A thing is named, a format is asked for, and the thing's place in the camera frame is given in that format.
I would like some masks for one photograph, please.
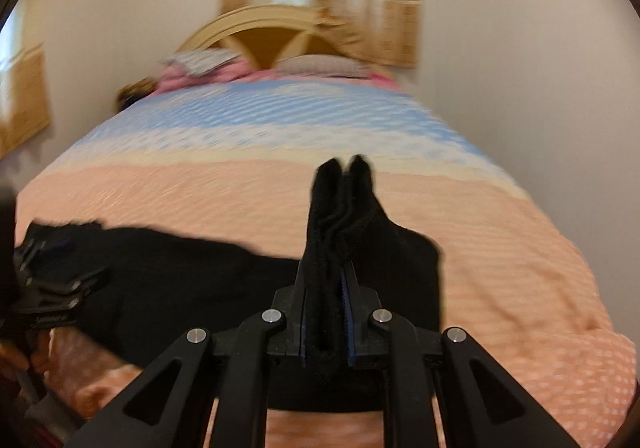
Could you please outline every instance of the gray pillow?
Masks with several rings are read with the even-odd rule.
[[[327,78],[369,78],[369,69],[358,60],[331,54],[305,54],[278,60],[276,72]]]
[[[172,54],[161,63],[177,65],[183,68],[188,76],[204,76],[239,56],[239,52],[231,49],[203,49]]]

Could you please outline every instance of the dark object on bed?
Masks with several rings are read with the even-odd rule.
[[[345,172],[335,159],[318,168],[300,261],[308,292],[307,362],[329,375],[348,357],[340,290],[348,263],[382,305],[417,327],[439,331],[438,256],[428,238],[388,219],[362,157],[354,157]]]
[[[48,282],[105,263],[110,283],[91,295],[76,326],[125,361],[146,367],[185,329],[219,332],[269,306],[293,284],[298,261],[241,246],[177,237],[148,228],[104,229],[98,222],[31,223],[26,241],[67,241],[65,254],[43,254],[34,270]]]
[[[116,109],[122,112],[125,108],[129,108],[136,101],[146,98],[149,94],[156,90],[158,82],[153,78],[145,78],[131,85],[120,89],[116,96]]]

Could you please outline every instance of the black cloth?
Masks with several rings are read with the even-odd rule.
[[[360,285],[378,293],[384,308],[417,327],[440,330],[438,258],[429,239],[386,216],[362,156],[345,172],[336,159],[323,164],[311,191],[300,263],[309,365],[330,377],[346,363],[340,283],[346,262],[353,263]]]
[[[29,240],[50,245],[34,274],[68,282],[107,267],[110,282],[89,296],[77,326],[125,361],[145,367],[186,330],[212,333],[240,325],[292,285],[299,261],[260,256],[235,244],[184,238],[148,228],[104,229],[98,222],[32,223]],[[382,408],[376,373],[348,370],[340,272],[352,262],[360,285],[415,326],[440,328],[438,251],[391,222],[373,194],[363,158],[342,171],[322,165],[312,187],[306,248],[306,368],[274,369],[269,406],[362,412]]]
[[[34,273],[68,282],[106,266],[109,283],[89,296],[77,327],[125,361],[145,367],[194,327],[232,329],[271,306],[295,281],[298,261],[253,254],[235,244],[176,237],[97,222],[32,223],[25,242],[69,244],[41,255]]]

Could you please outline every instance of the pink bedspread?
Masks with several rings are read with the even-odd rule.
[[[279,111],[286,124],[245,124],[267,92],[261,116]],[[307,114],[308,104],[327,112]],[[361,126],[347,128],[344,118],[327,125],[340,110],[352,110],[348,120]],[[171,119],[180,115],[193,118],[193,128]],[[201,131],[206,118],[213,126]],[[162,124],[173,126],[160,131]],[[33,219],[99,219],[300,257],[315,167],[354,152],[374,164],[389,218],[444,252],[444,326],[469,330],[581,446],[603,447],[632,400],[633,343],[613,331],[574,245],[503,171],[407,96],[298,78],[143,100],[21,192],[17,239]],[[390,276],[401,283],[401,273]],[[52,332],[47,381],[85,417],[137,373],[74,329]],[[378,448],[382,414],[270,411],[267,446]]]

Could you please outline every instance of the wooden headboard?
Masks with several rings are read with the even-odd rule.
[[[224,47],[242,53],[256,70],[269,69],[283,58],[304,54],[331,54],[357,58],[347,43],[329,41],[321,27],[339,26],[319,9],[267,4],[236,9],[217,17],[196,31],[178,51]],[[373,65],[375,72],[392,73]]]

